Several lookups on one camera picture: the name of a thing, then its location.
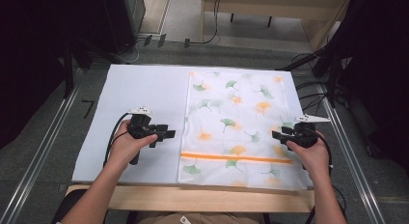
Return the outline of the white table mat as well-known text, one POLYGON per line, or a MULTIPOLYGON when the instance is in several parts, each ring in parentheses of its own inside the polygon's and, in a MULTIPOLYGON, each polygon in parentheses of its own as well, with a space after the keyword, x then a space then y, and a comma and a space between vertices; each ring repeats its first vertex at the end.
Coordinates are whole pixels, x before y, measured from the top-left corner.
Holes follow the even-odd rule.
POLYGON ((242 72, 229 68, 182 66, 110 67, 97 104, 94 119, 76 160, 72 178, 75 182, 91 182, 100 172, 111 133, 120 116, 142 106, 151 112, 155 125, 168 125, 174 138, 154 148, 140 151, 139 161, 127 167, 122 182, 176 184, 181 139, 185 123, 185 107, 192 71, 242 72))

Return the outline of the person's left hand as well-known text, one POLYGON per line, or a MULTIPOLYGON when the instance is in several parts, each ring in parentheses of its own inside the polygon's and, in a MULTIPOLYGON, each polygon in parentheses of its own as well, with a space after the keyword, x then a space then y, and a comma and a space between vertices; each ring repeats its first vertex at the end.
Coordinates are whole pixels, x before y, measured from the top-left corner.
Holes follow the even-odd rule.
POLYGON ((129 162, 142 148, 156 141, 156 134, 149 135, 142 139, 134 139, 127 131, 129 123, 129 120, 122 121, 115 133, 115 141, 112 144, 105 168, 116 169, 123 172, 129 162))

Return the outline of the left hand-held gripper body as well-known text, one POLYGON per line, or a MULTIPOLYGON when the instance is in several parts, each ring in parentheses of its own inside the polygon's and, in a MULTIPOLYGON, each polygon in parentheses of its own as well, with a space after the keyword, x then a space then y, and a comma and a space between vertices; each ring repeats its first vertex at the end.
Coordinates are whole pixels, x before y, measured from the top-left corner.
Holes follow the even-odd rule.
POLYGON ((142 139, 156 134, 157 139, 150 144, 150 147, 154 148, 156 143, 161 141, 161 134, 157 129, 157 125, 150 124, 152 112, 148 108, 142 106, 137 109, 131 109, 129 114, 131 115, 131 119, 127 127, 128 133, 134 139, 142 139))

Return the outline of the metal floor rail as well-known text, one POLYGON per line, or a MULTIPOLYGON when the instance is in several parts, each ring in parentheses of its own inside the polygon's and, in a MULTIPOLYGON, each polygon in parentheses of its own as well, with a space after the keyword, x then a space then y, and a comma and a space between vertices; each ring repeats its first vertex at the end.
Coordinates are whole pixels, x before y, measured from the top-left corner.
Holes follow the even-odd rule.
POLYGON ((386 224, 383 214, 378 206, 376 198, 370 188, 368 180, 364 174, 364 171, 356 157, 352 145, 347 137, 345 130, 342 126, 341 119, 336 111, 336 108, 326 98, 323 101, 326 113, 329 116, 331 125, 337 136, 341 151, 345 158, 348 169, 351 173, 352 179, 357 187, 361 201, 367 211, 368 219, 371 224, 386 224))
POLYGON ((0 218, 0 224, 14 224, 22 207, 24 206, 37 177, 40 174, 41 168, 45 163, 45 160, 53 146, 53 143, 64 124, 66 116, 72 107, 74 100, 76 99, 81 82, 78 81, 72 91, 68 94, 67 98, 64 98, 61 102, 59 109, 54 116, 51 124, 49 125, 47 132, 41 139, 41 143, 31 160, 27 170, 25 171, 22 179, 18 183, 13 197, 5 209, 2 217, 0 218))

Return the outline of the wooden table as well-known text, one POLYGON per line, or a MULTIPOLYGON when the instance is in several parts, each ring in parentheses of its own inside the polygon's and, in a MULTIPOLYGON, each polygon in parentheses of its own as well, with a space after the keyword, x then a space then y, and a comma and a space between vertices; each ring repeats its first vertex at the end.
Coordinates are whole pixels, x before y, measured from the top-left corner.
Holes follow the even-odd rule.
POLYGON ((204 212, 310 212, 312 190, 199 185, 117 185, 110 210, 204 212))

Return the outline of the black metal stand with curtain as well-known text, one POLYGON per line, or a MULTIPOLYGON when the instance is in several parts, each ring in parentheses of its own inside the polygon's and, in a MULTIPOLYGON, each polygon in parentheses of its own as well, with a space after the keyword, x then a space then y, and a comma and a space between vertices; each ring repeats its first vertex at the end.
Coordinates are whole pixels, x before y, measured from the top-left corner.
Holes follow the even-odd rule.
POLYGON ((340 85, 354 100, 373 154, 409 171, 409 0, 350 0, 329 43, 286 69, 312 59, 313 76, 330 74, 330 98, 340 85))

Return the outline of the light wooden bench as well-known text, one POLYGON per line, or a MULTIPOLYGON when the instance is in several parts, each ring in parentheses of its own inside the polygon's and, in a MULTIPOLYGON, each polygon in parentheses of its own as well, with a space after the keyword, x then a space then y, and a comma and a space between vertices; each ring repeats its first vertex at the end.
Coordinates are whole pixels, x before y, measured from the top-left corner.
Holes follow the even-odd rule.
MULTIPOLYGON (((342 21, 350 0, 220 0, 220 13, 297 18, 313 51, 318 50, 337 21, 342 21)), ((216 0, 201 0, 201 38, 205 12, 216 0)))

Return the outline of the person's beige trousers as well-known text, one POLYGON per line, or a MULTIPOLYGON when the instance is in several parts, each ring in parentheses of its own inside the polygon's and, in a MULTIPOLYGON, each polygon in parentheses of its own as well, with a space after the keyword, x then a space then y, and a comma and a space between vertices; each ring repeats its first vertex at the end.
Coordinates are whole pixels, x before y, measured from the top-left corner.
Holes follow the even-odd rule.
POLYGON ((265 224, 260 213, 141 211, 132 224, 265 224))

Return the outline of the person's right hand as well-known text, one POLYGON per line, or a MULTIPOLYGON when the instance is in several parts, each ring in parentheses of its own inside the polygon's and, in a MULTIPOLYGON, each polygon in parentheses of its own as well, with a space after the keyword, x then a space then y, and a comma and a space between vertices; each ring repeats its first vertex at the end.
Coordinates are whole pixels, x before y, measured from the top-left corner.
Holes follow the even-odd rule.
POLYGON ((297 153, 301 161, 309 173, 314 187, 317 187, 320 182, 329 181, 329 154, 326 145, 323 142, 323 135, 317 132, 317 142, 309 147, 303 148, 292 141, 287 141, 287 146, 297 153))

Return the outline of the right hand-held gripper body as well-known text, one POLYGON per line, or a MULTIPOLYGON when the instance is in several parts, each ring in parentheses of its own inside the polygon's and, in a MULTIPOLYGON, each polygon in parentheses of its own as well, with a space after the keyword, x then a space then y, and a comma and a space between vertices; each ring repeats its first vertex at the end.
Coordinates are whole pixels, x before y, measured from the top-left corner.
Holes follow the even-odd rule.
POLYGON ((295 118, 296 124, 292 127, 293 134, 285 134, 288 136, 288 141, 292 141, 303 148, 309 148, 313 146, 318 139, 315 132, 316 123, 327 123, 329 118, 317 117, 308 114, 304 114, 301 117, 295 118))

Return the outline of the leaf print mesh laundry bag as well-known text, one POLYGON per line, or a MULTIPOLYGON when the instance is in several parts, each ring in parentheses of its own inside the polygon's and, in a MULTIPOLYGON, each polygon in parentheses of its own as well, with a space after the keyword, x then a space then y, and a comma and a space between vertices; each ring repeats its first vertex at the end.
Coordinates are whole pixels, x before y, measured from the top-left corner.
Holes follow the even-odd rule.
POLYGON ((312 187, 297 154, 272 137, 302 115, 288 72, 192 71, 177 181, 279 190, 312 187))

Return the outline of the black cabinet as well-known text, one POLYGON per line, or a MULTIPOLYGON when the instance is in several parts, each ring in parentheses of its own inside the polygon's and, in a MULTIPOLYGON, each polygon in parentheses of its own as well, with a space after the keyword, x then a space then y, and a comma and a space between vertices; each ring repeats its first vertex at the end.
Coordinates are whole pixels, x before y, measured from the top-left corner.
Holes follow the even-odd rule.
POLYGON ((103 0, 108 22, 108 46, 114 53, 136 43, 146 6, 144 0, 103 0))

